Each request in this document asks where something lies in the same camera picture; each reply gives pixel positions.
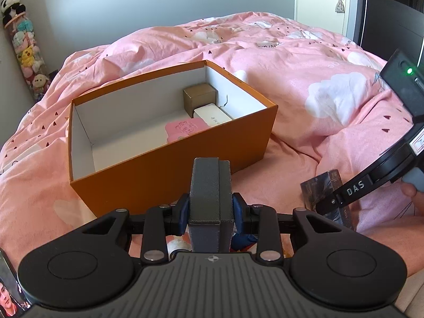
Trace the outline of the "person's right hand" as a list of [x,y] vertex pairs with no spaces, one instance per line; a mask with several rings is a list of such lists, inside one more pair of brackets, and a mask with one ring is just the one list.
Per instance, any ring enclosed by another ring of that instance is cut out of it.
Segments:
[[423,193],[411,184],[385,185],[359,201],[356,230],[398,252],[411,276],[423,270]]

